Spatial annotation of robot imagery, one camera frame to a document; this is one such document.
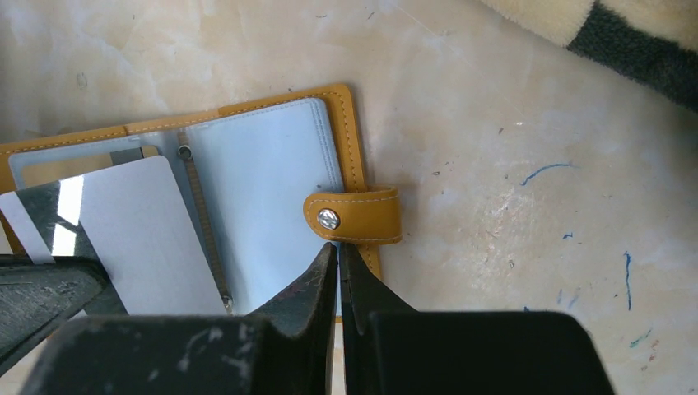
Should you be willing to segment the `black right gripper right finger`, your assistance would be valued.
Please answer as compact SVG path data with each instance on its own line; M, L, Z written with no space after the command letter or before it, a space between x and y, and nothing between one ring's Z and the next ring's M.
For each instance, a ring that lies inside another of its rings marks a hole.
M342 244L350 394L611 394L583 327L549 311L421 312Z

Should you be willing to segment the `blue credit card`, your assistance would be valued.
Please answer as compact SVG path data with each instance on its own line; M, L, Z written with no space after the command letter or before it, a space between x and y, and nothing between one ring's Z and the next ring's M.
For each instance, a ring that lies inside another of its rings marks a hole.
M4 193L1 210L33 262L99 261L129 314L226 311L163 156Z

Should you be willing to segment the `gold credit card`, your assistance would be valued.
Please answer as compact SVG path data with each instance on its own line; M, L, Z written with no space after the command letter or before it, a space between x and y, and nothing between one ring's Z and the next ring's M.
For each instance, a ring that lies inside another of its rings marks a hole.
M67 159L41 160L37 163L17 165L13 170L13 177L16 186L23 189L159 154L160 152L154 146L141 146Z

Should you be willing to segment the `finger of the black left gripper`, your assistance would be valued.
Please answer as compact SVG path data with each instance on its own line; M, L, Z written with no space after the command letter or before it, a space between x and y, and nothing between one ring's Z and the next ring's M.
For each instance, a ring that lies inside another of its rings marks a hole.
M1 257L1 373L5 374L109 284L99 261Z

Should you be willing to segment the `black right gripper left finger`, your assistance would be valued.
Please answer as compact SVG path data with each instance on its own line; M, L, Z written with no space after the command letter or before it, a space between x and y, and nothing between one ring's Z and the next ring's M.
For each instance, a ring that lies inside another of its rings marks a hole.
M48 341L24 394L327 394L337 249L242 316L91 316Z

